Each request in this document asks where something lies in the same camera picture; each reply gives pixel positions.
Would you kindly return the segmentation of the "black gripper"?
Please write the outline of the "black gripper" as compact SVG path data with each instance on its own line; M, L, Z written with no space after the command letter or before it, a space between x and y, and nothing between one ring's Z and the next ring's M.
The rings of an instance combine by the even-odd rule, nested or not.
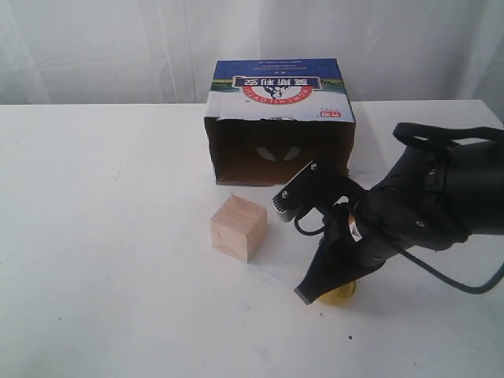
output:
M408 147L368 190L340 175L331 160L323 162L324 235L295 288L306 305L413 246L446 250L468 239L448 201L450 150Z

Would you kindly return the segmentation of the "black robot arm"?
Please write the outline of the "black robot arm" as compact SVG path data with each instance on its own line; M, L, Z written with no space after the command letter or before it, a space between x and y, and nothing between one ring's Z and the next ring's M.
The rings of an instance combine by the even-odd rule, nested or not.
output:
M454 146L443 155L407 148L374 187L328 173L312 186L308 209L323 216L321 240L296 294L312 303L381 269L401 255L449 286L489 292L502 269L478 286L458 282L411 254L415 246L442 251L471 235L503 233L503 145Z

